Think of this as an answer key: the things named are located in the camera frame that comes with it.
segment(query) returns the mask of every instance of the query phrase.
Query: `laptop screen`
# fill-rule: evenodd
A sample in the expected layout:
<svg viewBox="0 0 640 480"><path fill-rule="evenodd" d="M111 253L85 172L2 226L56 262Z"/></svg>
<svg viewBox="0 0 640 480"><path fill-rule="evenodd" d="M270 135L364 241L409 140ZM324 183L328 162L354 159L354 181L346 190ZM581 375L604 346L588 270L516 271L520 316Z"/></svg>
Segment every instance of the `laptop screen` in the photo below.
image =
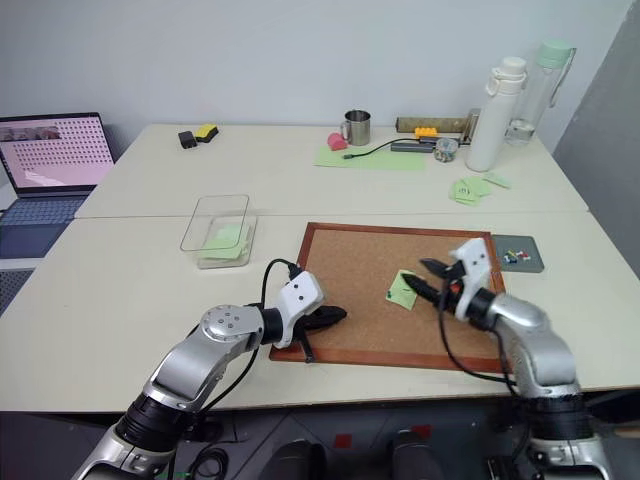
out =
<svg viewBox="0 0 640 480"><path fill-rule="evenodd" d="M114 164L97 113L1 118L0 157L18 193L88 191Z"/></svg>

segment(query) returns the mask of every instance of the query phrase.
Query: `pink sponge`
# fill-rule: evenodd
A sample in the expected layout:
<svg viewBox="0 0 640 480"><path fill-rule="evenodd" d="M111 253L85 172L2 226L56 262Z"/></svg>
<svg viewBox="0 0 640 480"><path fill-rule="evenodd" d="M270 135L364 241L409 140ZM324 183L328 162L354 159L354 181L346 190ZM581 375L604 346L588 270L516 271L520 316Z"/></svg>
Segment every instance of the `pink sponge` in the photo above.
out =
<svg viewBox="0 0 640 480"><path fill-rule="evenodd" d="M331 135L329 135L329 138L327 138L327 144L333 151L344 150L345 148L347 148L347 141L342 138L342 135L340 135L339 133L332 133Z"/></svg>

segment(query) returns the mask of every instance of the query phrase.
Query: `stainless steel mug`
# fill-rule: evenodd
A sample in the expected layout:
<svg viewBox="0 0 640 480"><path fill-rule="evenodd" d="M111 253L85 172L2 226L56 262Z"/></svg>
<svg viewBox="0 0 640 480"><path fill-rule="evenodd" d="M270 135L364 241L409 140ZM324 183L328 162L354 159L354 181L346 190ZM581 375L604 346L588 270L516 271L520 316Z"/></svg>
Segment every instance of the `stainless steel mug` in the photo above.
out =
<svg viewBox="0 0 640 480"><path fill-rule="evenodd" d="M340 133L349 145L362 146L371 140L371 114L364 110L350 110L344 114Z"/></svg>

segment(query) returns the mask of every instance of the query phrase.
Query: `laptop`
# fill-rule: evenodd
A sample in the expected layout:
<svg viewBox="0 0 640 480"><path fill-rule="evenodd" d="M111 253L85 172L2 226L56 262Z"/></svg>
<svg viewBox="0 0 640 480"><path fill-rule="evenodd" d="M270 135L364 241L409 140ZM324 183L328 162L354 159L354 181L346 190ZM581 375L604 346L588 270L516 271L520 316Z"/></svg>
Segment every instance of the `laptop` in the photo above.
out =
<svg viewBox="0 0 640 480"><path fill-rule="evenodd" d="M18 197L0 217L0 259L44 257L114 165L97 113L0 118L0 160Z"/></svg>

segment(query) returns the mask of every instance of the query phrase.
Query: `green mat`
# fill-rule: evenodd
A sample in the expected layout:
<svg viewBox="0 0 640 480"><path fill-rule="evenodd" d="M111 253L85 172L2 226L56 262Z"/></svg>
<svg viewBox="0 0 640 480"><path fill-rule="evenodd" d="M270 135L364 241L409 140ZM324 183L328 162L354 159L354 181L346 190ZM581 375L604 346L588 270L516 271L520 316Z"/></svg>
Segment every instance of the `green mat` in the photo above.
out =
<svg viewBox="0 0 640 480"><path fill-rule="evenodd" d="M345 150L333 152L328 146L323 146L318 149L313 164L318 167L362 168L366 170L424 170L426 154L392 152L389 147L384 147L366 157L349 160L342 158L345 153L365 153L372 148L375 147L348 147Z"/></svg>

